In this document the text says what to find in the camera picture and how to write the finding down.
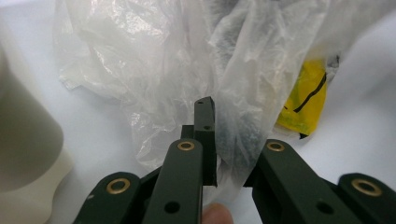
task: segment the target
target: yellow package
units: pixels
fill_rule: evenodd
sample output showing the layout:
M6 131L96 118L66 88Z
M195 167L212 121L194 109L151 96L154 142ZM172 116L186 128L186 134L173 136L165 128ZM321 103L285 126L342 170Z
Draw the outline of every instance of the yellow package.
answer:
M305 62L276 123L295 132L309 135L317 128L325 100L324 62L322 60Z

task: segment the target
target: black plastic tab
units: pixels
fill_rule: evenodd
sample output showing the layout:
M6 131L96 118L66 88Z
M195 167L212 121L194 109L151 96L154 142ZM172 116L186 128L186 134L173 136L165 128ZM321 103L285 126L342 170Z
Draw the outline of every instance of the black plastic tab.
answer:
M184 138L171 144L143 223L201 223L203 147Z
M362 174L343 175L337 193L363 223L396 223L396 193L381 181Z
M217 186L215 104L210 97L202 98L195 102L193 138L204 147L204 185Z
M263 222L361 223L288 144L268 140L257 166L253 199Z
M103 178L85 200L74 223L130 223L135 219L133 201L139 181L136 175L123 172Z
M194 138L194 125L181 126L180 138Z

